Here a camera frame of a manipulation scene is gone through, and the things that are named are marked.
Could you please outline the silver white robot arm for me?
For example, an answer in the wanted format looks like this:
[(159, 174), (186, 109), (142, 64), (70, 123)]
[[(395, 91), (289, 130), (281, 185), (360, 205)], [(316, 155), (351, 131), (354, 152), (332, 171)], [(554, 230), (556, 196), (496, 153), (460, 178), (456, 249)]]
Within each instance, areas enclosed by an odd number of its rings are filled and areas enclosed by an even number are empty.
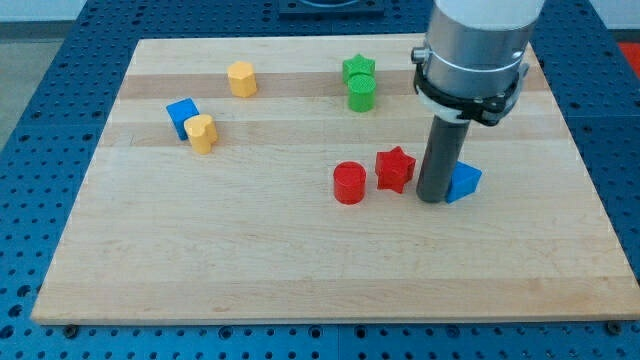
[(440, 118), (495, 126), (515, 106), (543, 0), (435, 0), (413, 87)]

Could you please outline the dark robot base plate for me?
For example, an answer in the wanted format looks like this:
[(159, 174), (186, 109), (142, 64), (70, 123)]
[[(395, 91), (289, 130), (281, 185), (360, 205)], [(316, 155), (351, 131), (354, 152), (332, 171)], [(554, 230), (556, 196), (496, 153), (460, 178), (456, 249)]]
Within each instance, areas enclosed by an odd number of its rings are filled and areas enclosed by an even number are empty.
[(383, 0), (277, 0), (280, 17), (383, 15)]

